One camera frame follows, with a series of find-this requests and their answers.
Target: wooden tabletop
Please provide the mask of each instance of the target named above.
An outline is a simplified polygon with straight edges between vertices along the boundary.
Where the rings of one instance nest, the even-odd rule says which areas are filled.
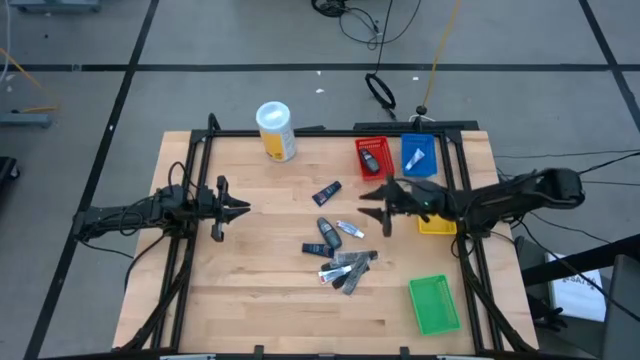
[[[174,161],[185,160],[188,139],[188,132],[165,133],[152,191],[167,185]],[[487,133],[463,132],[463,139],[472,186],[497,182]],[[230,194],[250,202],[251,212],[224,228],[222,243],[209,237],[211,221],[200,223],[180,351],[251,353],[255,345],[264,345],[266,353],[398,354],[399,347],[408,346],[411,354],[472,354],[460,264],[450,253],[453,237],[421,235],[415,217],[396,216],[393,235],[384,238],[377,221],[356,211],[381,205],[358,199],[381,182],[362,181],[354,139],[297,138],[296,145],[291,161],[275,163],[258,137],[213,140],[209,186],[225,175]],[[389,138],[389,145],[396,174],[401,174],[400,138]],[[450,153],[455,159],[451,145]],[[439,152],[437,158],[442,170]],[[181,176],[175,171],[174,183]],[[445,184],[443,171],[431,179]],[[318,207],[311,196],[336,180],[342,190]],[[457,175],[456,183],[460,186]],[[320,285],[317,272],[326,258],[301,253],[302,243],[323,243],[319,216],[351,222],[365,233],[364,239],[341,233],[340,251],[379,253],[352,296]],[[511,237],[505,224],[494,230]],[[142,231],[137,252],[159,234]],[[484,244],[496,304],[525,341],[537,347],[514,246],[498,236]],[[157,304],[168,245],[168,240],[160,243],[134,268],[114,345],[128,341]],[[421,336],[408,282],[436,274],[447,276],[461,329]],[[479,301],[478,310],[484,346],[491,348]],[[167,316],[172,320],[173,309]],[[169,343],[169,332],[163,344]]]

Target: power cord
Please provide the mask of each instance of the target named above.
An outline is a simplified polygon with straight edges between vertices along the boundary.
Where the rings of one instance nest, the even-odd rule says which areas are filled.
[[[568,157],[568,156],[584,156],[584,155],[599,155],[599,154],[624,154],[629,152],[640,151],[640,149],[628,149],[628,150],[603,150],[603,151],[587,151],[579,153],[563,153],[563,154],[542,154],[542,155],[495,155],[494,158],[504,159],[539,159],[545,157]]]
[[[343,8],[344,13],[342,15],[339,16],[338,18],[338,25],[340,25],[340,31],[349,39],[359,42],[361,44],[366,44],[367,45],[367,49],[374,51],[378,48],[378,45],[384,45],[384,44],[390,44],[396,40],[398,40],[402,35],[404,35],[404,33],[407,31],[407,29],[409,29],[409,26],[411,26],[411,23],[413,23],[413,20],[415,19],[416,15],[418,14],[418,10],[420,9],[420,5],[422,4],[422,0],[418,0],[418,4],[416,5],[415,10],[413,11],[413,14],[411,15],[411,18],[409,19],[409,22],[407,22],[407,25],[404,27],[404,29],[402,29],[402,31],[396,35],[395,37],[393,37],[391,40],[383,40],[382,42],[377,41],[378,36],[380,36],[380,29],[378,28],[378,25],[376,24],[376,22],[373,20],[373,18],[371,17],[371,15],[369,15],[368,12],[360,9],[360,8],[355,8],[355,7],[347,7],[345,6]],[[363,13],[365,16],[367,16],[369,18],[369,21],[371,22],[371,25],[369,25],[364,19],[362,19],[360,16],[356,15],[353,11],[359,11],[361,13]],[[358,39],[355,36],[352,36],[350,34],[347,33],[347,31],[344,29],[344,25],[342,23],[342,18],[344,17],[345,14],[350,14],[353,15],[355,17],[357,17],[360,22],[362,22],[372,33],[373,37],[369,40],[363,40],[363,39]]]
[[[133,256],[128,255],[128,254],[125,254],[125,253],[123,253],[123,252],[121,252],[121,251],[118,251],[118,250],[112,250],[112,249],[106,249],[106,248],[102,248],[102,247],[94,246],[94,245],[89,245],[89,243],[87,243],[87,241],[88,241],[89,237],[91,236],[91,233],[92,233],[92,232],[93,232],[93,231],[98,227],[98,225],[100,225],[103,221],[106,221],[106,220],[108,220],[108,219],[114,218],[114,217],[116,217],[116,216],[118,216],[118,215],[119,215],[119,214],[111,214],[111,215],[108,215],[108,216],[105,216],[104,218],[102,218],[102,220],[98,221],[98,222],[97,222],[97,223],[96,223],[96,224],[91,228],[91,230],[89,230],[89,231],[87,232],[87,235],[86,235],[84,238],[82,238],[82,239],[78,240],[78,242],[79,242],[80,244],[82,244],[82,245],[84,245],[84,246],[86,246],[86,247],[90,248],[90,249],[94,249],[94,250],[98,250],[98,251],[104,251],[104,252],[108,252],[108,253],[112,253],[112,254],[118,254],[118,255],[122,255],[122,256],[124,256],[124,257],[126,257],[126,258],[133,259]]]
[[[104,252],[110,252],[110,253],[113,253],[113,254],[122,255],[122,256],[124,256],[126,258],[129,258],[129,259],[133,259],[133,256],[125,254],[125,253],[123,253],[121,251],[118,251],[118,250],[105,249],[105,248],[101,248],[101,247],[98,247],[98,246],[89,245],[88,243],[86,243],[84,241],[78,241],[78,242],[80,244],[90,248],[90,249],[94,249],[94,250],[98,250],[98,251],[104,251]]]
[[[513,177],[511,174],[505,174],[499,167],[496,166],[496,170],[499,173],[499,176],[502,176],[505,180],[509,180]],[[582,180],[583,184],[600,184],[600,185],[617,185],[617,186],[640,186],[640,183],[627,183],[627,182],[616,182],[616,181],[599,181],[599,180]]]
[[[378,77],[378,70],[380,69],[380,61],[382,60],[382,49],[384,48],[384,39],[387,36],[387,25],[389,24],[389,15],[391,15],[391,7],[393,7],[393,0],[389,0],[387,17],[384,20],[384,30],[382,32],[382,43],[380,44],[380,51],[378,52],[378,62],[376,64],[376,70],[373,73],[367,73],[367,75],[365,75],[364,77],[364,80],[367,83],[367,87],[369,88],[369,91],[371,91],[371,93],[373,94],[373,97],[376,99],[376,101],[380,104],[380,106],[382,106],[384,110],[387,111],[391,119],[393,121],[396,121],[397,120],[396,115],[392,111],[393,109],[396,108],[396,98],[393,96],[393,92],[391,92],[391,89],[389,89],[387,84],[385,84],[384,81],[382,81]],[[373,82],[375,82],[382,89],[385,95],[387,95],[389,99],[388,101],[387,99],[383,98],[382,95],[378,92],[378,90],[373,86]]]
[[[187,173],[187,169],[185,168],[184,164],[180,161],[176,161],[173,164],[171,164],[171,167],[169,167],[169,174],[168,174],[168,179],[167,179],[167,183],[169,184],[169,191],[171,191],[171,194],[173,195],[173,184],[171,183],[171,178],[173,177],[173,169],[175,169],[176,166],[180,166],[182,168],[183,174]],[[188,179],[189,184],[191,186],[193,186],[196,189],[199,189],[200,187],[196,184],[193,183],[193,181],[191,181],[191,179]]]
[[[556,260],[558,260],[558,262],[560,264],[562,264],[565,268],[569,269],[569,271],[571,271],[574,275],[579,276],[580,278],[582,278],[582,280],[586,281],[589,285],[591,285],[594,289],[598,290],[598,292],[600,294],[602,294],[602,296],[604,296],[605,299],[607,299],[609,302],[611,302],[613,305],[615,305],[618,309],[620,309],[622,312],[624,312],[625,314],[631,316],[631,318],[633,318],[635,321],[640,322],[640,316],[638,316],[637,314],[631,312],[629,309],[627,309],[626,307],[622,306],[619,302],[617,302],[615,299],[613,299],[612,297],[610,297],[609,295],[607,295],[604,290],[602,290],[602,288],[600,286],[598,286],[598,284],[596,284],[595,282],[593,282],[591,279],[587,278],[586,276],[582,275],[578,270],[576,270],[576,268],[574,268],[573,266],[571,266],[568,262],[566,262],[565,260],[563,260],[562,258],[560,258],[558,255],[556,255],[555,253],[553,253],[551,250],[547,249],[544,245],[542,245],[534,236],[533,234],[531,234],[531,231],[529,230],[529,227],[527,226],[527,224],[525,224],[524,222],[522,223],[522,226],[524,227],[524,229],[527,231],[527,234],[529,234],[529,237],[531,237],[531,240],[533,240],[533,242],[536,243],[536,245],[538,245],[542,250],[548,252],[551,256],[553,256]]]
[[[465,237],[465,238],[464,238],[465,243],[466,243],[466,241],[467,241],[467,240],[469,240],[469,238],[468,238],[468,237]],[[454,257],[454,258],[456,258],[456,259],[460,259],[460,255],[459,255],[459,254],[456,254],[456,253],[453,251],[453,248],[454,248],[454,246],[455,246],[457,243],[458,243],[458,237],[456,236],[456,237],[453,239],[453,241],[451,242],[451,247],[449,248],[449,251],[451,251],[451,255],[453,255],[453,257]],[[476,243],[475,243],[475,241],[472,241],[472,242],[471,242],[471,249],[470,249],[470,250],[469,250],[469,252],[467,253],[467,257],[465,257],[465,259],[468,259],[468,258],[469,258],[469,256],[471,256],[471,254],[473,254],[473,252],[475,251],[475,249],[476,249]]]
[[[625,156],[623,156],[621,158],[617,158],[615,160],[610,160],[610,161],[604,162],[604,163],[602,163],[600,165],[592,166],[592,167],[590,167],[590,168],[588,168],[586,170],[578,171],[578,174],[582,175],[582,174],[586,174],[586,173],[594,171],[594,170],[602,169],[605,166],[609,166],[611,164],[617,163],[618,161],[622,161],[624,159],[628,159],[630,157],[634,157],[634,156],[638,156],[638,155],[640,155],[640,151],[634,152],[633,154],[625,155]]]
[[[606,239],[603,239],[603,238],[598,237],[598,236],[595,236],[595,235],[592,235],[592,234],[589,234],[588,232],[586,232],[586,231],[584,231],[584,230],[581,230],[581,229],[574,229],[574,228],[572,228],[572,227],[568,227],[568,226],[558,225],[558,224],[552,223],[552,222],[551,222],[551,221],[549,221],[549,220],[543,219],[542,217],[540,217],[540,215],[538,215],[538,214],[534,213],[533,211],[530,211],[529,213],[530,213],[531,215],[533,215],[536,219],[538,219],[538,220],[542,221],[543,223],[545,223],[545,224],[547,224],[547,225],[551,225],[551,226],[554,226],[554,227],[557,227],[557,228],[559,228],[559,229],[563,229],[563,230],[568,230],[568,231],[578,232],[578,233],[581,233],[581,234],[583,234],[583,235],[586,235],[586,236],[588,236],[588,237],[590,237],[590,238],[592,238],[592,239],[594,239],[594,240],[598,240],[598,241],[602,241],[602,242],[607,243],[607,244],[611,244],[611,241],[606,240]]]
[[[120,233],[120,235],[122,236],[132,236],[133,234],[137,233],[138,230],[140,230],[142,228],[142,225],[144,223],[144,216],[142,216],[142,214],[140,214],[139,212],[130,212],[131,208],[142,203],[145,202],[147,200],[153,199],[155,195],[149,195],[149,196],[145,196],[142,199],[134,202],[133,204],[127,206],[125,208],[125,210],[122,212],[122,214],[120,214],[120,222],[118,224],[118,232]],[[138,216],[138,218],[140,219],[140,221],[138,222],[138,226],[134,229],[132,229],[129,232],[125,232],[125,230],[122,228],[124,226],[124,218],[126,217],[127,214],[133,214]]]
[[[518,246],[518,244],[516,243],[516,241],[515,241],[515,240],[513,240],[512,238],[508,237],[508,236],[507,236],[507,235],[505,235],[505,234],[500,234],[499,232],[497,232],[497,231],[493,231],[493,230],[491,230],[491,233],[492,233],[492,234],[494,234],[494,235],[498,235],[498,236],[500,236],[501,238],[506,239],[506,240],[508,240],[508,241],[512,242],[512,243],[513,243],[513,246],[516,248],[516,256],[518,257],[518,260],[520,260],[520,253],[522,252],[522,247],[524,247],[524,241],[523,241],[523,240],[520,240],[520,241],[519,241],[519,242],[520,242],[520,245]]]
[[[154,242],[152,242],[149,246],[147,246],[144,250],[142,250],[140,252],[140,254],[136,255],[135,258],[132,258],[133,261],[131,262],[131,264],[129,264],[129,267],[127,268],[127,273],[124,276],[124,290],[127,290],[127,285],[129,283],[129,276],[131,275],[131,271],[133,270],[133,267],[136,265],[136,263],[138,262],[138,260],[140,260],[140,258],[142,258],[144,256],[144,254],[146,254],[147,252],[149,252],[149,250],[153,249],[154,246],[158,245],[160,243],[160,241],[162,241],[162,239],[166,238],[166,231],[169,229],[165,229],[162,232],[162,235],[160,235],[160,237],[155,240]]]

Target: small tube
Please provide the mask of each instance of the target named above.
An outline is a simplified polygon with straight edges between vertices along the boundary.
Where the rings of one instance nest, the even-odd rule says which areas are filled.
[[[423,157],[424,157],[424,153],[422,152],[422,150],[420,150],[420,148],[416,149],[416,152],[411,157],[411,160],[409,160],[409,162],[407,163],[407,166],[405,166],[404,168],[406,170],[411,170],[411,168],[415,164],[417,164],[418,161],[422,160]]]
[[[320,276],[320,282],[322,283],[322,285],[324,285],[329,281],[333,281],[340,276],[347,274],[349,271],[351,271],[351,265],[343,266],[341,268],[329,271],[319,271],[318,276]]]
[[[342,185],[340,184],[340,182],[336,181],[333,184],[322,189],[322,191],[320,191],[319,193],[313,195],[311,198],[316,202],[316,204],[318,204],[318,206],[322,206],[341,188]]]
[[[302,252],[333,258],[333,248],[325,244],[302,244]]]
[[[364,238],[364,233],[351,223],[338,220],[338,222],[336,222],[336,225],[340,228],[340,230],[346,232],[351,236],[358,237],[360,239]]]

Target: toothpaste tube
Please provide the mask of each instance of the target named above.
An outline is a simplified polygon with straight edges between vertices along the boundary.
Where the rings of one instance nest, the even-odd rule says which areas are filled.
[[[420,161],[422,158],[424,157],[424,153],[422,152],[422,150],[420,150],[419,148],[416,149],[416,152],[413,154],[413,156],[411,157],[411,160],[409,160],[409,162],[407,163],[407,166],[405,166],[404,168],[408,171],[411,170],[411,168],[418,163],[418,161]]]
[[[324,285],[329,281],[333,281],[339,278],[340,276],[347,274],[349,271],[351,271],[351,265],[343,266],[341,268],[337,268],[329,271],[319,271],[318,276],[320,276],[320,283]]]
[[[336,225],[344,232],[346,232],[347,234],[354,236],[354,237],[358,237],[360,239],[364,238],[364,234],[362,233],[362,231],[360,231],[360,229],[358,229],[355,225],[350,224],[348,222],[345,221],[340,221],[338,220],[338,222],[336,223]]]

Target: green plastic tray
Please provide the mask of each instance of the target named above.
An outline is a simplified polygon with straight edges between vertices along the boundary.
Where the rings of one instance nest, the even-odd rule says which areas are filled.
[[[409,291],[422,335],[460,329],[460,318],[446,276],[410,280]]]

